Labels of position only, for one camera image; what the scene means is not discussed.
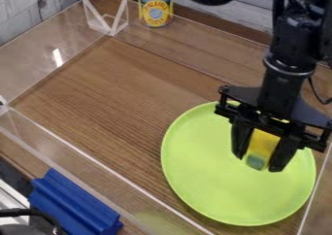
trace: wooden table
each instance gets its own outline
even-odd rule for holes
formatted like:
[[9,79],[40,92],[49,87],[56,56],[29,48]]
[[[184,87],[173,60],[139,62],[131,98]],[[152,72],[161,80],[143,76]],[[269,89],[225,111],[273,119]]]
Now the wooden table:
[[[93,0],[99,10],[104,11],[113,2]],[[231,36],[223,39],[225,44],[231,43],[235,47],[251,47],[253,64],[261,63],[261,46],[255,43],[248,45],[248,42],[241,44],[243,40]],[[237,53],[239,58],[248,56],[240,50],[229,50],[229,47],[221,49]],[[241,62],[229,61],[227,54],[224,56],[224,65],[244,66]],[[251,70],[263,74],[263,66]],[[257,74],[251,72],[236,77],[251,83],[260,82]],[[327,77],[331,77],[329,72],[319,70],[319,89],[329,94],[332,90]],[[231,226],[195,213],[167,184],[160,163],[160,146],[167,128],[188,109],[217,100],[221,84],[227,82],[105,37],[13,103],[13,107],[215,234],[296,234],[304,209],[272,225]],[[308,87],[304,95],[311,104],[317,105]],[[321,110],[332,114],[328,108]],[[8,145],[5,148],[3,156],[31,177],[41,177],[48,167],[16,146]],[[321,156],[317,154],[316,158],[320,164]],[[107,187],[103,180],[93,181],[96,186]],[[133,230],[128,225],[120,234],[137,234]]]

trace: blue object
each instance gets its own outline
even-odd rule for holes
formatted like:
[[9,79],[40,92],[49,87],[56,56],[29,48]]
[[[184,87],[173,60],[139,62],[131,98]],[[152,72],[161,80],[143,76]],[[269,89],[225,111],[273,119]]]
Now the blue object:
[[119,214],[55,169],[32,181],[31,205],[53,216],[71,235],[116,235]]

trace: yellow-green plate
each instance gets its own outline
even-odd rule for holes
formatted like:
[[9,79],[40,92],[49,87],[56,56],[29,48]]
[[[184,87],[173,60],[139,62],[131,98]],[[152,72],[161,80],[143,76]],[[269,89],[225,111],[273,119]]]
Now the yellow-green plate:
[[215,103],[189,110],[163,141],[168,183],[201,215],[235,225],[264,225],[291,216],[315,184],[311,150],[297,154],[281,173],[260,172],[231,152],[231,124],[213,114]]

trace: yellow can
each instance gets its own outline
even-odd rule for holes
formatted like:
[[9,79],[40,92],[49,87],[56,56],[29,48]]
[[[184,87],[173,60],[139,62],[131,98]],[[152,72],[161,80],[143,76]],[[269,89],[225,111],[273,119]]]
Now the yellow can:
[[172,19],[172,0],[139,0],[140,19],[149,27],[163,27]]

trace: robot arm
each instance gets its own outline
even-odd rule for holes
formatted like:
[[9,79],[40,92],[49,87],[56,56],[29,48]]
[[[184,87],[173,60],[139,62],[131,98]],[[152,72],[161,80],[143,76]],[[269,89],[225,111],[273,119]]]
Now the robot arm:
[[[209,4],[209,0],[197,2]],[[304,147],[325,150],[332,122],[307,104],[301,88],[305,80],[312,83],[316,62],[331,56],[332,0],[273,0],[273,36],[263,59],[261,87],[221,87],[215,108],[232,123],[232,152],[257,170],[267,165],[269,172],[283,171]],[[308,132],[311,127],[319,130],[316,134]],[[259,153],[247,155],[256,130],[279,138],[264,158]]]

